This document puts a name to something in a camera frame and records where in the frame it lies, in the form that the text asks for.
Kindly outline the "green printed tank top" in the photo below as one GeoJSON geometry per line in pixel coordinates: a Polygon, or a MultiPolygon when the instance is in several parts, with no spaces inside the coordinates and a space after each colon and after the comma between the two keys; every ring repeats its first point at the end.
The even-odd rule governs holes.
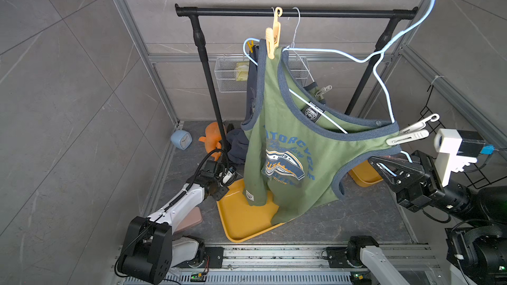
{"type": "Polygon", "coordinates": [[[273,225],[302,216],[312,208],[343,199],[342,180],[373,156],[393,156],[401,147],[386,140],[399,133],[395,122],[366,120],[340,113],[314,99],[289,69],[289,53],[267,56],[266,42],[257,51],[257,98],[244,169],[249,205],[264,206],[267,194],[279,207],[273,225]],[[347,134],[293,96],[313,102],[347,134]]]}

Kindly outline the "light blue wire hanger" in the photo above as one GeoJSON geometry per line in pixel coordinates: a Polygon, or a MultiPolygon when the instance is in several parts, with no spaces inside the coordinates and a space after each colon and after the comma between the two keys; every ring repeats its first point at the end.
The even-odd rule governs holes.
{"type": "MultiPolygon", "coordinates": [[[[385,86],[383,80],[380,78],[380,76],[377,72],[377,68],[378,68],[379,64],[381,63],[381,61],[384,59],[385,52],[390,48],[390,46],[392,46],[392,44],[394,44],[403,35],[407,34],[411,30],[418,27],[418,25],[420,25],[422,22],[424,22],[424,20],[430,15],[431,11],[433,10],[435,1],[436,0],[430,0],[429,7],[426,9],[425,14],[417,22],[415,22],[413,25],[409,26],[407,29],[397,33],[394,37],[392,37],[392,39],[390,39],[390,41],[388,43],[385,44],[385,46],[381,50],[371,53],[370,55],[368,55],[364,59],[358,59],[355,56],[345,53],[344,51],[333,50],[333,49],[297,48],[297,47],[287,46],[287,47],[285,47],[285,49],[283,51],[293,51],[295,54],[297,54],[296,53],[297,51],[315,51],[315,52],[323,52],[323,53],[332,53],[332,54],[338,54],[338,55],[344,56],[347,59],[350,59],[351,61],[353,61],[355,63],[365,63],[367,61],[369,63],[369,61],[371,61],[374,57],[379,56],[378,60],[374,62],[374,66],[372,68],[372,74],[374,75],[378,84],[380,85],[380,87],[382,88],[382,90],[384,92],[386,103],[388,105],[389,118],[390,118],[390,121],[394,124],[396,121],[395,121],[395,117],[393,114],[391,98],[390,98],[387,87],[385,86]]],[[[276,23],[276,22],[278,22],[278,18],[283,14],[283,10],[280,7],[277,7],[276,9],[273,8],[273,13],[274,13],[274,20],[276,23]]],[[[253,64],[258,65],[258,62],[255,61],[253,58],[251,58],[249,53],[247,53],[247,51],[246,51],[246,46],[247,46],[248,42],[258,43],[258,42],[260,42],[260,40],[256,39],[256,38],[247,38],[247,39],[245,39],[245,41],[242,45],[242,51],[243,51],[244,56],[246,58],[248,58],[251,62],[253,62],[253,64]]],[[[335,127],[337,127],[343,133],[347,134],[346,130],[344,130],[342,128],[342,126],[340,126],[338,123],[336,123],[334,120],[332,120],[329,116],[327,116],[323,110],[318,109],[317,105],[315,105],[313,102],[309,102],[309,101],[303,99],[301,96],[297,95],[297,93],[292,91],[291,89],[289,89],[289,92],[293,96],[296,96],[305,105],[310,107],[314,113],[320,114],[322,117],[325,117],[325,119],[327,121],[329,121],[331,124],[333,124],[335,127]]]]}

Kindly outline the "orange clothespin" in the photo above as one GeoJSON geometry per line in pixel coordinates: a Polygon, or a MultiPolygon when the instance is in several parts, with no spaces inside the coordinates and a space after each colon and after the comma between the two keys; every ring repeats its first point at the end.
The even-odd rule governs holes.
{"type": "Polygon", "coordinates": [[[265,30],[265,41],[267,48],[267,56],[269,59],[275,58],[276,49],[279,47],[281,36],[281,23],[279,18],[283,15],[283,9],[276,7],[273,12],[273,25],[265,30]]]}

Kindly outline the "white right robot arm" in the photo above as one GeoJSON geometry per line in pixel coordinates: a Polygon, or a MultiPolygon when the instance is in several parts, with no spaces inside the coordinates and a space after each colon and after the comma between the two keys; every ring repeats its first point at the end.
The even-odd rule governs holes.
{"type": "Polygon", "coordinates": [[[438,174],[437,162],[417,150],[412,162],[398,156],[374,156],[368,163],[395,193],[397,204],[411,212],[427,207],[447,214],[447,258],[466,282],[506,283],[506,187],[486,186],[478,191],[438,174]]]}

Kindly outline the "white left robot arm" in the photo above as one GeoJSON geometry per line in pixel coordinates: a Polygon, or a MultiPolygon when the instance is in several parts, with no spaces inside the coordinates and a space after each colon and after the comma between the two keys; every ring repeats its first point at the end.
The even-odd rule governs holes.
{"type": "Polygon", "coordinates": [[[220,201],[236,178],[236,168],[225,150],[209,152],[175,197],[149,216],[137,216],[129,223],[114,264],[115,275],[160,284],[171,268],[182,263],[197,267],[210,264],[202,239],[175,239],[174,234],[190,212],[208,197],[220,201]]]}

